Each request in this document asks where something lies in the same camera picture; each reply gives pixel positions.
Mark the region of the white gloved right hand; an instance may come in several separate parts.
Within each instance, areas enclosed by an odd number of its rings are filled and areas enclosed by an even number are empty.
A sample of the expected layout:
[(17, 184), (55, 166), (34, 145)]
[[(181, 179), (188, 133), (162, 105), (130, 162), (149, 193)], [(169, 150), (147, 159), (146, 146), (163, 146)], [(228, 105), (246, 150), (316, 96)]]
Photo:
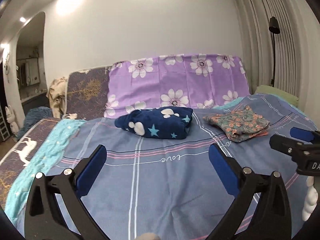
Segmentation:
[(302, 219), (304, 222), (310, 218), (319, 203), (319, 177), (308, 176), (306, 185), (308, 190), (302, 211)]

